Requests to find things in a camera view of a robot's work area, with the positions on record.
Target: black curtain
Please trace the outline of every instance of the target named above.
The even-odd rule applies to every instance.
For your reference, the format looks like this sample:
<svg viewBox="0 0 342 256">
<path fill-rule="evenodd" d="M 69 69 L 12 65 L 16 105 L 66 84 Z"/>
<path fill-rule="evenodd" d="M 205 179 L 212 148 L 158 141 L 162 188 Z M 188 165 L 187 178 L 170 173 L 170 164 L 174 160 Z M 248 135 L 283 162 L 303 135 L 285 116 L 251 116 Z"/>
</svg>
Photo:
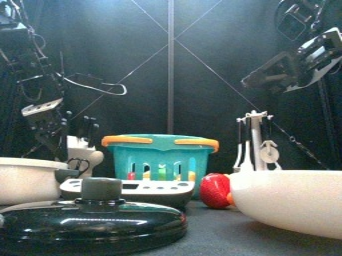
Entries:
<svg viewBox="0 0 342 256">
<path fill-rule="evenodd" d="M 62 66 L 66 76 L 81 73 L 126 86 L 126 95 L 114 97 L 69 85 L 64 97 L 64 108 L 73 113 L 73 135 L 84 115 L 97 118 L 96 147 L 105 153 L 105 161 L 96 175 L 112 176 L 113 159 L 100 146 L 101 137 L 166 132 L 168 1 L 28 0 L 24 3 L 36 33 L 46 41 L 44 52 L 56 71 Z M 174 0 L 173 133 L 219 140 L 220 149 L 209 156 L 208 172 L 232 172 L 236 118 L 255 108 L 273 114 L 275 122 L 285 130 L 284 133 L 273 128 L 283 168 L 321 168 L 289 142 L 288 135 L 331 168 L 336 167 L 336 156 L 328 153 L 331 143 L 317 86 L 273 95 L 263 88 L 244 89 L 240 85 L 241 78 L 272 56 L 296 49 L 309 38 L 303 35 L 289 41 L 276 31 L 276 7 L 273 0 Z M 339 25 L 340 5 L 328 8 L 328 12 L 333 13 L 324 15 L 323 28 Z M 342 112 L 333 95 L 340 81 L 332 84 L 333 131 L 339 132 Z M 18 127 L 16 138 L 22 139 L 29 136 L 28 133 L 20 136 L 25 120 Z M 28 151 L 32 143 L 32 139 L 16 143 L 12 155 Z"/>
</svg>

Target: teal basket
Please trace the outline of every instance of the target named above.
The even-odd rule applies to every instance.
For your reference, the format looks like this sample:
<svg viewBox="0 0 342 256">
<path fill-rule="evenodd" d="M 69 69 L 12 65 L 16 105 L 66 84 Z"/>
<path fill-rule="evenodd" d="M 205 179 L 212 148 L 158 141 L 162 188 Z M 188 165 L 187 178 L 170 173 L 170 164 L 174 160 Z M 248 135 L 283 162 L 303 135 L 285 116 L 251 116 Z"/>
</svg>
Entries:
<svg viewBox="0 0 342 256">
<path fill-rule="evenodd" d="M 105 136 L 102 146 L 113 153 L 114 175 L 121 180 L 195 181 L 193 198 L 207 171 L 216 140 L 165 134 Z"/>
</svg>

